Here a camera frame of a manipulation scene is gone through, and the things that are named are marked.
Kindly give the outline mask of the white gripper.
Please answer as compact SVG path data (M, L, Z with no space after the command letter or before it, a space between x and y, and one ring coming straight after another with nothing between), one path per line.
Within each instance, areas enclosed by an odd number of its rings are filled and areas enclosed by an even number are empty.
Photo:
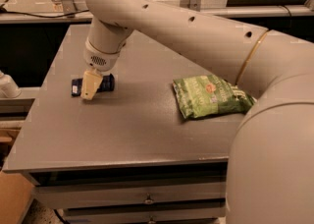
M92 100L100 87L103 76L100 72L110 71L116 64L120 53L103 53L94 48L87 40L83 58L86 64L95 69L86 70L83 73L80 97L85 100Z

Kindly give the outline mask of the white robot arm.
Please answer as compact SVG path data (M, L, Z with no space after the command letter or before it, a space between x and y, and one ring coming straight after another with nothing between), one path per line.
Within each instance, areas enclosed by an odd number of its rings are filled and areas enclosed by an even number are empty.
M85 0L89 56L138 30L256 98L233 140L227 224L314 224L314 44L152 0Z

